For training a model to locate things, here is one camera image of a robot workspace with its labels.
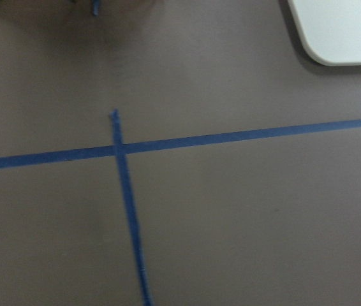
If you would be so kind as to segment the cream bear tray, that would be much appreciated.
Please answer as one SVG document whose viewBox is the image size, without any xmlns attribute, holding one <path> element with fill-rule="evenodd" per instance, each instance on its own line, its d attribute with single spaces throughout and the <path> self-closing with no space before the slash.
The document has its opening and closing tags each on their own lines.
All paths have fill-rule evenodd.
<svg viewBox="0 0 361 306">
<path fill-rule="evenodd" d="M 324 66 L 361 66 L 361 1 L 288 1 L 306 53 Z"/>
</svg>

